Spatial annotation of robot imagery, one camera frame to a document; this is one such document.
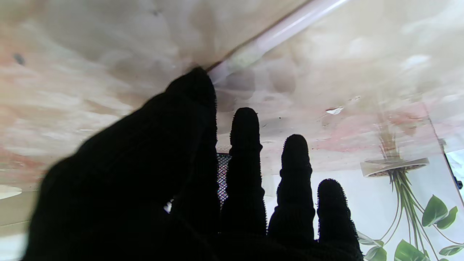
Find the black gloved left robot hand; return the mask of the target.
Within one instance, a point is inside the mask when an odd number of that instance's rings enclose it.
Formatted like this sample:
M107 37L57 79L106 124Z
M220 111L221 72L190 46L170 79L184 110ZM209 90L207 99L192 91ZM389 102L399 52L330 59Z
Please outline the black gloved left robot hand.
M309 149L283 146L266 222L260 124L248 107L230 132L227 198L218 196L216 94L196 67L57 162L41 182L23 261L361 261L341 185L318 185Z

